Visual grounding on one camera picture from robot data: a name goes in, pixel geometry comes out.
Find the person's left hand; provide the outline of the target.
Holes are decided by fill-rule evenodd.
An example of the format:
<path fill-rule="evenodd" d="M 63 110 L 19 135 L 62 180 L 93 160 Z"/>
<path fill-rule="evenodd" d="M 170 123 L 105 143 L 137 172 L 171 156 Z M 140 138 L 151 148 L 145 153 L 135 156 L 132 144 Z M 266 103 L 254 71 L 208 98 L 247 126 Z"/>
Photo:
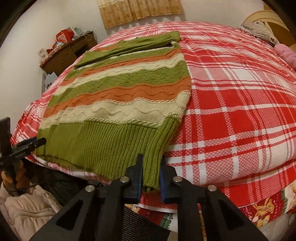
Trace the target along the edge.
<path fill-rule="evenodd" d="M 23 194 L 23 191 L 30 185 L 22 160 L 18 160 L 12 164 L 10 170 L 7 168 L 4 169 L 1 172 L 1 178 L 4 183 L 4 188 L 11 196 Z"/>

